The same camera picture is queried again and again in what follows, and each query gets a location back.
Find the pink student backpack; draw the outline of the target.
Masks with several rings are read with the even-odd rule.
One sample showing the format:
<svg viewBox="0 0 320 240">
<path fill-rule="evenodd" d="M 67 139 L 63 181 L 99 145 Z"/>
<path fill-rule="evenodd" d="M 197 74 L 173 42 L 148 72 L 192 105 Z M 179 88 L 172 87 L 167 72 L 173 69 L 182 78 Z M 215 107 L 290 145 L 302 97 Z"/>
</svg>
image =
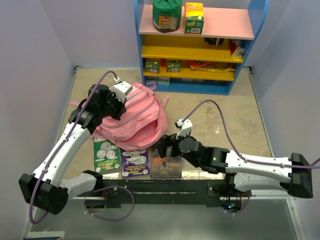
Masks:
<svg viewBox="0 0 320 240">
<path fill-rule="evenodd" d="M 91 137 L 107 139 L 126 151 L 144 150 L 157 143 L 168 126 L 166 102 L 159 101 L 154 91 L 141 83 L 131 85 L 132 90 L 126 96 L 126 112 L 120 120 L 107 116 L 111 87 L 92 85 L 78 125 L 88 129 Z"/>
</svg>

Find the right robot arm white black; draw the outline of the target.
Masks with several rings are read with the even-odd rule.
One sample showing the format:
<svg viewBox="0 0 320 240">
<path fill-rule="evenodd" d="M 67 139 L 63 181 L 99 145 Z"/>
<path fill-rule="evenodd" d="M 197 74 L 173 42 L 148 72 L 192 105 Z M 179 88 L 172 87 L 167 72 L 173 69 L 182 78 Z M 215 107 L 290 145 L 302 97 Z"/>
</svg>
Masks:
<svg viewBox="0 0 320 240">
<path fill-rule="evenodd" d="M 241 154 L 235 150 L 202 145 L 192 136 L 163 135 L 155 144 L 159 155 L 181 156 L 195 168 L 210 174 L 224 173 L 221 190 L 233 197 L 238 192 L 280 190 L 302 199 L 313 198 L 312 168 L 305 157 L 292 153 L 290 157 L 261 157 Z"/>
</svg>

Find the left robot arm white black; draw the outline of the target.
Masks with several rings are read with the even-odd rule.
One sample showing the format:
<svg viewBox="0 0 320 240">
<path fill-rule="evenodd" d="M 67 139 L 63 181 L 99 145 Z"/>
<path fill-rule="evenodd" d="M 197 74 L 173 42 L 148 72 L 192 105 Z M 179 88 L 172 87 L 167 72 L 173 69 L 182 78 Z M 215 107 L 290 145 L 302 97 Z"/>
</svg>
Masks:
<svg viewBox="0 0 320 240">
<path fill-rule="evenodd" d="M 22 174 L 18 180 L 22 195 L 30 207 L 52 215 L 59 214 L 69 199 L 88 192 L 99 196 L 104 190 L 102 176 L 85 170 L 71 180 L 63 176 L 80 147 L 102 123 L 103 118 L 120 120 L 126 112 L 127 95 L 132 90 L 128 82 L 112 87 L 92 85 L 88 97 L 72 111 L 60 139 L 46 159 L 32 174 Z"/>
</svg>

